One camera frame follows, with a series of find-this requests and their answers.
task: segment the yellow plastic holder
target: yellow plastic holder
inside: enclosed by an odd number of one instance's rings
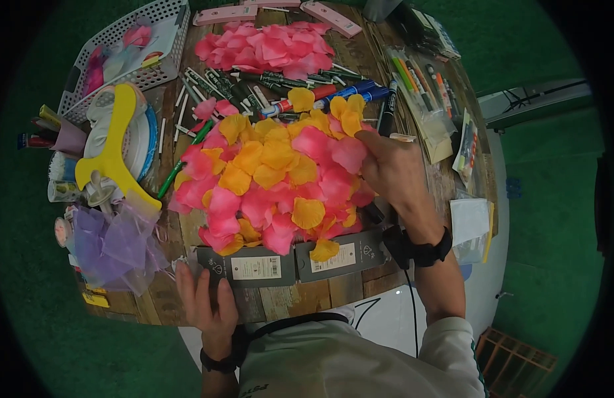
[[[132,177],[130,171],[123,163],[121,145],[123,135],[134,115],[137,104],[137,96],[134,89],[128,84],[115,86],[115,104],[112,110],[110,128],[103,151],[99,156],[91,159],[80,159],[74,169],[74,176],[80,190],[90,181],[93,170],[99,170],[101,176],[112,179],[121,189],[123,195],[128,195],[129,190],[135,191],[145,202],[150,203],[158,210],[161,202],[148,195],[139,183]]]

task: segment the green pen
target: green pen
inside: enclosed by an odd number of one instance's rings
[[[207,122],[205,122],[205,125],[196,134],[196,137],[194,137],[190,145],[196,145],[199,142],[203,141],[203,139],[205,138],[205,136],[207,135],[207,133],[209,132],[209,130],[212,128],[213,125],[214,125],[214,122],[212,121],[212,119],[209,119]],[[157,194],[157,199],[161,199],[166,194],[166,192],[168,191],[168,188],[170,187],[170,184],[172,184],[172,181],[175,180],[176,175],[179,173],[179,171],[181,171],[183,166],[184,166],[184,163],[181,161],[181,159],[179,159],[179,161],[175,165],[175,168],[172,169],[170,174],[168,174],[168,177],[166,178],[165,182],[163,182],[163,185],[161,185],[161,189],[159,189],[159,193]]]

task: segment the pink box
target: pink box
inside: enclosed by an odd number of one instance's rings
[[[232,6],[202,10],[194,15],[192,25],[203,26],[232,21],[253,21],[256,19],[258,6]]]
[[[362,28],[353,23],[351,20],[343,17],[341,14],[321,3],[303,3],[301,4],[301,10],[308,13],[312,17],[325,22],[326,24],[329,24],[335,31],[338,31],[346,38],[350,38],[362,32]]]

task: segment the white cloth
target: white cloth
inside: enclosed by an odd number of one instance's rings
[[[307,322],[252,342],[239,397],[486,397],[474,347],[471,325],[456,317],[427,328],[418,359],[343,322]]]

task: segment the white plastic basket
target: white plastic basket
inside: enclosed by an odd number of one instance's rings
[[[109,46],[118,42],[128,28],[134,25],[139,17],[147,17],[152,24],[152,37],[156,37],[151,44],[141,50],[139,57],[124,65],[115,79],[106,82],[102,87],[81,98],[85,79],[85,70],[91,52],[99,45]],[[185,35],[190,22],[190,7],[188,0],[157,0],[147,4],[112,25],[103,29],[96,36],[88,40],[79,57],[72,66],[68,81],[64,87],[62,99],[57,107],[57,113],[75,125],[86,121],[86,111],[97,92],[106,85],[132,82],[142,91],[159,84],[175,79],[181,56],[184,51]],[[162,52],[159,64],[143,69],[141,64],[144,58],[152,52]],[[111,94],[102,95],[97,102],[100,106],[111,103],[114,98]]]

